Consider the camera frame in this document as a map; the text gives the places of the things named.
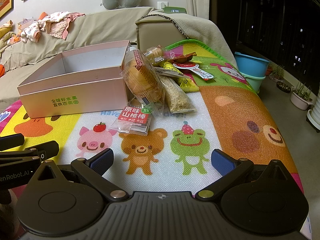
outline blue plastic tub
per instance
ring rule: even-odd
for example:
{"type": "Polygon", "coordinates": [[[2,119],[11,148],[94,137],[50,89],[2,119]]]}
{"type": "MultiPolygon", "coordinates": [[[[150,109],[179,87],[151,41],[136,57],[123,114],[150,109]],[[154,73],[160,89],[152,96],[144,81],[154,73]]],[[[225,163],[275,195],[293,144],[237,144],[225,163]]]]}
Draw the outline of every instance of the blue plastic tub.
{"type": "Polygon", "coordinates": [[[235,58],[239,71],[253,77],[264,77],[270,63],[266,59],[244,55],[240,52],[235,52],[235,58]]]}

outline pink gift box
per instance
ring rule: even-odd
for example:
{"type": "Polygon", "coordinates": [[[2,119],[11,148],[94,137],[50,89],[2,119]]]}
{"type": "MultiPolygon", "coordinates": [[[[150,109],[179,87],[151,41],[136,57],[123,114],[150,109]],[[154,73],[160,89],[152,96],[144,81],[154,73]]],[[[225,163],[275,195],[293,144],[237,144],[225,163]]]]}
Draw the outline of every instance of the pink gift box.
{"type": "Polygon", "coordinates": [[[123,109],[130,91],[121,71],[129,41],[68,50],[18,86],[30,118],[123,109]]]}

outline cartoon frog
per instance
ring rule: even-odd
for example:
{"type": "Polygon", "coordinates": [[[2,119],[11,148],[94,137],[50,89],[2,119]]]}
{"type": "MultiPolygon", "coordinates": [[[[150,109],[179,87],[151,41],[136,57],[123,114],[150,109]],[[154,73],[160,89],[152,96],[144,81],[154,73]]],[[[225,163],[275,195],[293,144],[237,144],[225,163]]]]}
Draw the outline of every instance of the cartoon frog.
{"type": "Polygon", "coordinates": [[[209,152],[210,144],[204,136],[204,130],[193,130],[186,121],[181,130],[173,132],[170,147],[174,154],[179,155],[175,162],[183,163],[183,175],[189,175],[192,168],[197,168],[200,174],[207,173],[203,162],[209,161],[204,156],[209,152]]]}

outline teal plastic tub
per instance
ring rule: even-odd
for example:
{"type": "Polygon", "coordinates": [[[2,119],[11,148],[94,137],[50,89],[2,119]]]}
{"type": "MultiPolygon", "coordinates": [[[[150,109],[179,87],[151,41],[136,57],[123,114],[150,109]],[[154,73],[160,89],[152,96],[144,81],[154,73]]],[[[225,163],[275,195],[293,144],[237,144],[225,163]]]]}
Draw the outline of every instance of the teal plastic tub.
{"type": "Polygon", "coordinates": [[[235,52],[239,71],[253,77],[264,77],[270,61],[235,52]]]}
{"type": "Polygon", "coordinates": [[[252,86],[254,91],[259,93],[259,89],[260,89],[261,83],[266,78],[266,76],[264,76],[264,77],[254,77],[254,76],[242,73],[242,72],[240,72],[240,73],[244,76],[244,78],[247,80],[247,82],[252,86]]]}

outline wall outlet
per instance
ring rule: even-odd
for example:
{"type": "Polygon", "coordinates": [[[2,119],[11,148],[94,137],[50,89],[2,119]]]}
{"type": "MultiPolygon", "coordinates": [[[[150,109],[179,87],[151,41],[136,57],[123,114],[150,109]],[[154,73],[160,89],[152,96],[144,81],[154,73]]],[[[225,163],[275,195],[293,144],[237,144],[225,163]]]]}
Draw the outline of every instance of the wall outlet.
{"type": "Polygon", "coordinates": [[[158,2],[157,9],[163,9],[164,7],[168,6],[168,2],[158,2]]]}

